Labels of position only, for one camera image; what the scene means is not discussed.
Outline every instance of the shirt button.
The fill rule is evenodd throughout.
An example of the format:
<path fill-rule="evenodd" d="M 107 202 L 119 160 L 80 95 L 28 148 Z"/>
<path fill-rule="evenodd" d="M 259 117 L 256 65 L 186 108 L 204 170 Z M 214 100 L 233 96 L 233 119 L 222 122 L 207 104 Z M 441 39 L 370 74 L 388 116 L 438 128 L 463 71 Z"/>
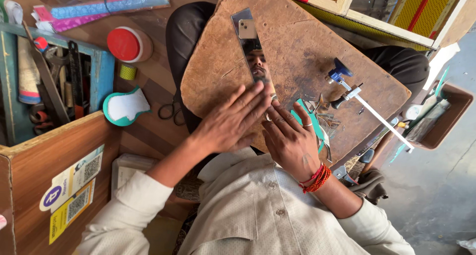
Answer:
<path fill-rule="evenodd" d="M 276 214 L 278 214 L 279 216 L 284 215 L 284 213 L 286 213 L 286 211 L 284 209 L 280 209 L 276 212 Z"/>

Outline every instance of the phonepe sticker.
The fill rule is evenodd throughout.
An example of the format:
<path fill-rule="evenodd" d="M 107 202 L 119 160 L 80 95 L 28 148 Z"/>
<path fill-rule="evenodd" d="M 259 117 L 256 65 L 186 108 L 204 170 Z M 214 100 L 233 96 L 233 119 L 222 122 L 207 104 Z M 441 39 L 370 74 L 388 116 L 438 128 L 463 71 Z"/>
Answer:
<path fill-rule="evenodd" d="M 81 158 L 51 180 L 51 187 L 39 202 L 41 211 L 55 212 L 101 170 L 104 144 Z"/>

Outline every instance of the black knob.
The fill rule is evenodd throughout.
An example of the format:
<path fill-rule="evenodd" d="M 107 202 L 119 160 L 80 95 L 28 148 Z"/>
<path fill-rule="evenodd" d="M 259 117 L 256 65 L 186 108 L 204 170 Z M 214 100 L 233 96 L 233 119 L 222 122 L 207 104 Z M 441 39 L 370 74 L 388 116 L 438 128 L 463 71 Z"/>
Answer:
<path fill-rule="evenodd" d="M 373 156 L 374 156 L 374 149 L 370 148 L 367 150 L 367 152 L 365 152 L 365 154 L 363 154 L 360 158 L 359 158 L 359 162 L 360 163 L 370 163 L 370 161 L 372 160 Z"/>
<path fill-rule="evenodd" d="M 332 108 L 338 109 L 339 106 L 340 106 L 343 102 L 345 102 L 345 101 L 346 101 L 345 97 L 342 96 L 342 97 L 340 97 L 339 99 L 337 99 L 337 100 L 335 100 L 335 101 L 331 101 L 331 102 L 330 102 L 330 105 L 332 106 Z"/>

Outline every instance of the blue wooden box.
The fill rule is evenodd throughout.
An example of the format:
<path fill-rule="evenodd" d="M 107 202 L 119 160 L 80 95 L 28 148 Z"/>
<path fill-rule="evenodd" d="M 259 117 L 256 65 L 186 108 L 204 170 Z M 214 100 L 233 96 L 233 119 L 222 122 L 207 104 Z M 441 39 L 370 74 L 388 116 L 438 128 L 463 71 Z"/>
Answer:
<path fill-rule="evenodd" d="M 30 28 L 33 38 L 44 37 L 49 44 L 68 49 L 68 41 L 74 40 L 58 34 Z M 26 37 L 21 25 L 0 22 L 0 81 L 5 112 L 7 145 L 34 138 L 33 127 L 28 117 L 27 104 L 18 100 L 18 47 L 17 36 Z M 89 113 L 102 109 L 104 99 L 112 93 L 114 79 L 114 56 L 97 46 L 74 40 L 80 53 L 91 57 L 91 88 Z"/>

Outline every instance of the yellow tape roll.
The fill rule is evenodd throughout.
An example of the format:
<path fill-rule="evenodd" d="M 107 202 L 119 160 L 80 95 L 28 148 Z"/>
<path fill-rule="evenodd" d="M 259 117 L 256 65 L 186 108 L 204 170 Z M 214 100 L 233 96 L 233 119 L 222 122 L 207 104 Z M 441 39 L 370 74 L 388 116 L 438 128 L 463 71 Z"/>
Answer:
<path fill-rule="evenodd" d="M 119 76 L 125 80 L 134 80 L 136 78 L 136 72 L 136 67 L 123 63 L 120 66 Z"/>

